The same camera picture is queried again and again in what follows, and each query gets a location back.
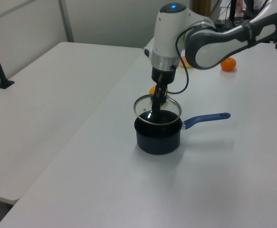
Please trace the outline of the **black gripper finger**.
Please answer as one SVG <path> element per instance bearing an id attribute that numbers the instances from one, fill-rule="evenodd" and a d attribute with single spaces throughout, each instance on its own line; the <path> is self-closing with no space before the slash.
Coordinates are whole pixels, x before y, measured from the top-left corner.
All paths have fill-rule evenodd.
<path id="1" fill-rule="evenodd" d="M 164 84 L 162 82 L 163 75 L 160 73 L 159 78 L 157 80 L 157 85 L 155 87 L 155 91 L 153 94 L 153 104 L 152 104 L 152 114 L 154 118 L 156 118 L 157 114 L 161 108 L 162 98 L 164 96 Z"/>
<path id="2" fill-rule="evenodd" d="M 160 86 L 160 107 L 162 107 L 167 101 L 167 85 Z"/>

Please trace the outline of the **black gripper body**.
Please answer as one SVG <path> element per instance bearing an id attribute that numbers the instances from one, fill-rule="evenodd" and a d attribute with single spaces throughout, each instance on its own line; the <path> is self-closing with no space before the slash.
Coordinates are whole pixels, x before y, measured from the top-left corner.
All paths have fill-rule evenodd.
<path id="1" fill-rule="evenodd" d="M 156 68 L 152 68 L 152 80 L 156 84 L 168 85 L 174 81 L 176 70 L 162 71 Z"/>

